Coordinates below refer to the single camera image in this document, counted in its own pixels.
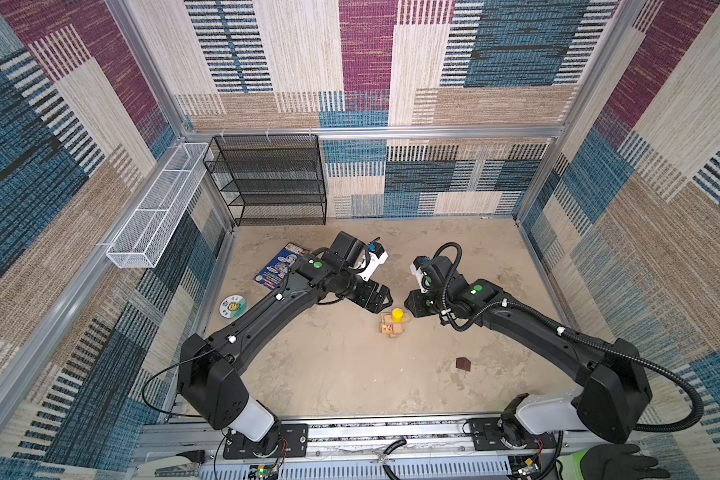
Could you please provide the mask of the yellow cylinder block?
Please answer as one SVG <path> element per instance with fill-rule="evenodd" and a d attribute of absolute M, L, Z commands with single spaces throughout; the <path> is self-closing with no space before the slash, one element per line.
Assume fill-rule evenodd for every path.
<path fill-rule="evenodd" d="M 402 309 L 400 309 L 400 308 L 395 308 L 395 309 L 392 311 L 392 321 L 393 321 L 394 323 L 402 323 L 403 320 L 404 320 L 404 318 L 405 318 L 405 313 L 404 313 L 404 311 L 403 311 Z"/>

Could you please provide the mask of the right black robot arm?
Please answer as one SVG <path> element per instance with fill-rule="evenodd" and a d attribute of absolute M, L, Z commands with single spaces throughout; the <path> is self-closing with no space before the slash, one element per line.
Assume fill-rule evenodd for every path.
<path fill-rule="evenodd" d="M 574 389 L 558 395 L 516 396 L 499 421 L 508 444 L 521 447 L 533 435 L 558 431 L 589 431 L 623 444 L 634 431 L 672 433 L 701 420 L 704 404 L 698 391 L 678 374 L 643 358 L 630 342 L 608 342 L 570 329 L 487 280 L 469 283 L 442 255 L 415 258 L 411 272 L 418 286 L 405 305 L 414 317 L 436 315 L 458 332 L 471 327 L 498 332 L 543 357 L 575 383 Z M 670 380 L 687 395 L 691 407 L 684 418 L 641 423 L 653 398 L 648 372 Z"/>

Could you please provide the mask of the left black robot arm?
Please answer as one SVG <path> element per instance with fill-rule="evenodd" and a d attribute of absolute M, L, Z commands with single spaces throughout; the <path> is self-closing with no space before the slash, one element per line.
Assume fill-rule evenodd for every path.
<path fill-rule="evenodd" d="M 388 258 L 377 240 L 341 231 L 328 247 L 298 257 L 270 293 L 228 326 L 181 347 L 177 393 L 215 430 L 230 428 L 270 451 L 280 420 L 246 388 L 249 363 L 290 321 L 332 294 L 377 314 L 393 303 L 388 287 L 371 279 Z"/>

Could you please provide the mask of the black green gloved hand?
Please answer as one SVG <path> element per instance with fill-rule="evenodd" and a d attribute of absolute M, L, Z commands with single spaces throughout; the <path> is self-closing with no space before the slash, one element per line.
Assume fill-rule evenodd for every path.
<path fill-rule="evenodd" d="M 601 444 L 556 460 L 559 479 L 670 479 L 655 457 L 643 455 L 635 444 Z"/>

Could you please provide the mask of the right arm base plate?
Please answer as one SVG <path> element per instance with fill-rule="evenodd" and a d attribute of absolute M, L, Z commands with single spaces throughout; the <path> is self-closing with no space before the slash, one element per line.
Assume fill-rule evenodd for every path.
<path fill-rule="evenodd" d="M 554 449 L 557 436 L 554 433 L 532 435 L 520 427 L 505 427 L 498 416 L 473 417 L 464 421 L 461 432 L 469 437 L 476 451 L 532 450 L 537 452 Z"/>

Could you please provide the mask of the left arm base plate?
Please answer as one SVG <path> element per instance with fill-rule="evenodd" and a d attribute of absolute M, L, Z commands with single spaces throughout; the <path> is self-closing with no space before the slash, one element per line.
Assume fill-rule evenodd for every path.
<path fill-rule="evenodd" d="M 285 455 L 286 459 L 302 458 L 306 456 L 308 439 L 307 423 L 276 424 L 257 442 L 242 433 L 227 434 L 222 457 L 225 460 L 275 459 L 282 455 Z"/>

